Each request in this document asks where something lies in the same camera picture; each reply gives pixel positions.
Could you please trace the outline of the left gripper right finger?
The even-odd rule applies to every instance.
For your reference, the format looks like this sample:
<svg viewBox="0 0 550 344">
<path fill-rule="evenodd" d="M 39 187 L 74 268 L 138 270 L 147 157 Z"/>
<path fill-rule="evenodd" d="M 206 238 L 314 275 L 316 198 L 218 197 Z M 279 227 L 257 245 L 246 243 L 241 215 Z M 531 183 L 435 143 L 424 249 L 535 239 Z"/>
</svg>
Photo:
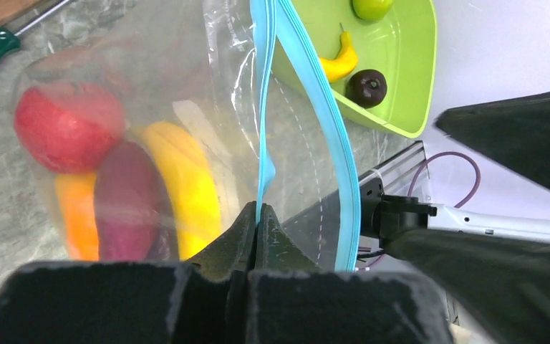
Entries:
<svg viewBox="0 0 550 344">
<path fill-rule="evenodd" d="M 250 343 L 453 343 L 428 279 L 404 272 L 249 272 Z"/>
</svg>

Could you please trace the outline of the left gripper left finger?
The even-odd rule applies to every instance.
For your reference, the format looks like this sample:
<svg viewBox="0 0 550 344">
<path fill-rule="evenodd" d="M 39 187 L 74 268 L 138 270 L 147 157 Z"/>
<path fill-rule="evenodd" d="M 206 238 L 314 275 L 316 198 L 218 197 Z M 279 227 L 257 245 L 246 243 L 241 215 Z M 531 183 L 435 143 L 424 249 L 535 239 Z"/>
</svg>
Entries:
<svg viewBox="0 0 550 344">
<path fill-rule="evenodd" d="M 206 263 L 32 262 L 0 288 L 0 343 L 243 343 L 256 204 L 223 279 Z"/>
</svg>

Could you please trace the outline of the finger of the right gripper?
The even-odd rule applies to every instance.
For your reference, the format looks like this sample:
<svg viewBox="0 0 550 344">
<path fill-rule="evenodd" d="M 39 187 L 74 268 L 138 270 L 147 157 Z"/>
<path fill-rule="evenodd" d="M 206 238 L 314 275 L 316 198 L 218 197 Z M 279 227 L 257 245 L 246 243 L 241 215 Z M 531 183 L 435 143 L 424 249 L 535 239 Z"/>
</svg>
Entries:
<svg viewBox="0 0 550 344">
<path fill-rule="evenodd" d="M 550 244 L 409 230 L 386 252 L 449 291 L 497 343 L 550 343 Z"/>
<path fill-rule="evenodd" d="M 444 111 L 453 140 L 550 190 L 550 92 Z"/>
</svg>

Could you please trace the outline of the purple sweet potato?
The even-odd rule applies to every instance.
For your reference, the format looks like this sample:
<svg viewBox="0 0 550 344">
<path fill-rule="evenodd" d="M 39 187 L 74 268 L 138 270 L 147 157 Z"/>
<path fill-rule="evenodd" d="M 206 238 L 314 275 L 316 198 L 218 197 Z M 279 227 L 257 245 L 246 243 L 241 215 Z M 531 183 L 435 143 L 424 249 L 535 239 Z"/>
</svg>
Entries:
<svg viewBox="0 0 550 344">
<path fill-rule="evenodd" d="M 168 192 L 141 145 L 123 140 L 107 154 L 97 171 L 94 197 L 99 259 L 179 259 Z"/>
</svg>

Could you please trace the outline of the yellow banana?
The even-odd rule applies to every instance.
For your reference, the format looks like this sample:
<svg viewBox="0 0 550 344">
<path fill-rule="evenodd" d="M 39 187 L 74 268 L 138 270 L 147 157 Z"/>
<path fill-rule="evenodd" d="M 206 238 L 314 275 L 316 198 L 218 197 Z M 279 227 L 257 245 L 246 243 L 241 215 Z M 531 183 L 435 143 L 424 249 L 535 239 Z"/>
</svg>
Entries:
<svg viewBox="0 0 550 344">
<path fill-rule="evenodd" d="M 145 146 L 160 171 L 173 209 L 178 252 L 187 260 L 223 232 L 221 210 L 211 168 L 201 144 L 169 122 L 141 130 Z"/>
<path fill-rule="evenodd" d="M 330 84 L 343 80 L 351 74 L 358 65 L 359 58 L 353 45 L 352 35 L 339 24 L 341 34 L 339 36 L 340 49 L 334 59 L 320 57 L 322 69 Z"/>
</svg>

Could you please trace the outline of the orange yellow mango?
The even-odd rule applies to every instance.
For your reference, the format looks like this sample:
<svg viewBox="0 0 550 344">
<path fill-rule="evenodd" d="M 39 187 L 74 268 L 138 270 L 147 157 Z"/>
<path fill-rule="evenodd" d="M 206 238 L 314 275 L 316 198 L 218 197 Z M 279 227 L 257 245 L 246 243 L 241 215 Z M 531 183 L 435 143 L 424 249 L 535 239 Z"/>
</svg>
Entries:
<svg viewBox="0 0 550 344">
<path fill-rule="evenodd" d="M 99 239 L 95 222 L 97 174 L 59 174 L 54 187 L 62 215 L 67 251 L 74 259 L 97 261 Z"/>
</svg>

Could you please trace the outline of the clear zip top bag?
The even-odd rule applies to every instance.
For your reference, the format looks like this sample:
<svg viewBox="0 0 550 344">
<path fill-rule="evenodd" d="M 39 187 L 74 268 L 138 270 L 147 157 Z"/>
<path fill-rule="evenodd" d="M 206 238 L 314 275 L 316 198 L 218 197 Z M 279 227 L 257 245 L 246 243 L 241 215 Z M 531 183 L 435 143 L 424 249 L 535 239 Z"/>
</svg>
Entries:
<svg viewBox="0 0 550 344">
<path fill-rule="evenodd" d="M 136 142 L 153 160 L 141 130 L 165 121 L 201 144 L 216 184 L 222 233 L 247 203 L 272 206 L 284 222 L 337 191 L 334 269 L 351 270 L 360 229 L 352 147 L 312 43 L 302 33 L 276 35 L 277 9 L 290 3 L 140 1 L 106 35 L 25 68 L 14 88 L 13 119 L 29 87 L 100 85 L 125 108 L 118 143 Z M 83 173 L 55 173 L 23 150 L 67 251 L 54 180 Z M 84 173 L 97 174 L 105 157 Z"/>
</svg>

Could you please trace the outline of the red apple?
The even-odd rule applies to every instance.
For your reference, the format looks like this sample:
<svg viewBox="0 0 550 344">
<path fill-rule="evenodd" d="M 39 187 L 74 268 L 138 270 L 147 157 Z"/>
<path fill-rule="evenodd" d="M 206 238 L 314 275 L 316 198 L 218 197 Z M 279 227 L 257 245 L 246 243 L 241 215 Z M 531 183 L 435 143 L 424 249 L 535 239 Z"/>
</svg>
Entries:
<svg viewBox="0 0 550 344">
<path fill-rule="evenodd" d="M 125 108 L 95 83 L 59 81 L 26 89 L 13 126 L 23 148 L 55 173 L 96 168 L 125 132 Z"/>
</svg>

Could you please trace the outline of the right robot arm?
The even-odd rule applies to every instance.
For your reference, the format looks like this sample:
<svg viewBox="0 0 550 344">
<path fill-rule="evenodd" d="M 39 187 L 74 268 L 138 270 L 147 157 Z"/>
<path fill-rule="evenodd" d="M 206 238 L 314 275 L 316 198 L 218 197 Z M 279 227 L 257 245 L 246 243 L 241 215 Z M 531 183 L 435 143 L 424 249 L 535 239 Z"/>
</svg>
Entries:
<svg viewBox="0 0 550 344">
<path fill-rule="evenodd" d="M 550 92 L 444 111 L 453 140 L 550 190 Z M 362 204 L 362 233 L 449 291 L 498 343 L 550 343 L 550 220 L 412 196 Z"/>
</svg>

